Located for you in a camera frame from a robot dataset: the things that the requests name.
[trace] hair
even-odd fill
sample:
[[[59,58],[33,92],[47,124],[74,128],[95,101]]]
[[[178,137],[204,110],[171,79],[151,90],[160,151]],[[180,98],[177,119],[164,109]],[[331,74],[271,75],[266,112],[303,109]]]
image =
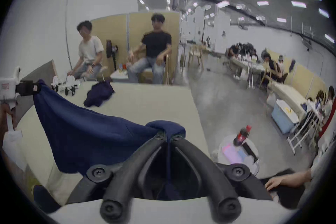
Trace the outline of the hair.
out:
[[[335,96],[335,90],[333,86],[329,87],[329,96],[331,97],[331,100],[334,99]]]
[[[152,16],[152,21],[159,21],[164,23],[165,22],[165,16],[163,16],[162,14],[159,13],[154,13]]]
[[[82,21],[78,26],[77,26],[77,31],[79,32],[82,27],[85,26],[89,31],[92,30],[92,23],[89,22],[88,20]]]

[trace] man in white t-shirt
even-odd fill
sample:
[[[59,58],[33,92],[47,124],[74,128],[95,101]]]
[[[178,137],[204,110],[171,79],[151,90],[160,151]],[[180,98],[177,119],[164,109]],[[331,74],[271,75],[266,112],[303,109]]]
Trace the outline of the man in white t-shirt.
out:
[[[98,37],[91,35],[92,24],[88,20],[81,22],[77,26],[77,30],[83,40],[78,48],[79,60],[76,66],[68,72],[68,75],[79,79],[86,72],[87,80],[96,80],[97,74],[102,68],[103,44]]]

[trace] white t-shirt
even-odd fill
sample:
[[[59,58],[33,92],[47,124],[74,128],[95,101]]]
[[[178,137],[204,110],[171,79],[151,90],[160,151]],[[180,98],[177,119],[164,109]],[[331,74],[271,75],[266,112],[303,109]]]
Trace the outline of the white t-shirt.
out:
[[[79,43],[79,57],[84,58],[85,63],[91,63],[95,60],[97,53],[104,51],[104,47],[100,39],[96,36],[91,36],[86,43],[82,40]]]

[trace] jeans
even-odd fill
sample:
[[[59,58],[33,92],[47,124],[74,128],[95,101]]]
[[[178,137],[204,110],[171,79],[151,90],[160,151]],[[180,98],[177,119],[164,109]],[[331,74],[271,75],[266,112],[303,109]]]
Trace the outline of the jeans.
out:
[[[73,74],[73,76],[75,77],[75,79],[80,79],[81,75],[86,72],[88,66],[90,65],[90,63],[83,63],[82,66],[80,66],[76,72]],[[97,78],[97,75],[100,71],[100,69],[102,68],[101,64],[97,64],[93,67],[93,74],[89,74],[86,79],[88,81],[95,81]]]
[[[143,72],[146,68],[151,67],[153,71],[153,84],[163,84],[163,74],[165,72],[165,63],[161,66],[156,64],[156,58],[145,57],[138,60],[128,68],[128,79],[131,83],[139,83],[138,73]]]

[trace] wooden chair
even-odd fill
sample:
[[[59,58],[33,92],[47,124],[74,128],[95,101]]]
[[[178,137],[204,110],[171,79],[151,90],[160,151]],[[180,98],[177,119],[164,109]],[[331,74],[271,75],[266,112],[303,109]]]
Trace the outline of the wooden chair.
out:
[[[201,45],[193,45],[191,47],[191,50],[189,52],[189,60],[188,60],[188,67],[190,65],[190,60],[194,60],[194,56],[197,57],[198,65],[200,65],[200,60],[202,63],[202,70],[204,70],[204,64],[203,64],[203,49]]]

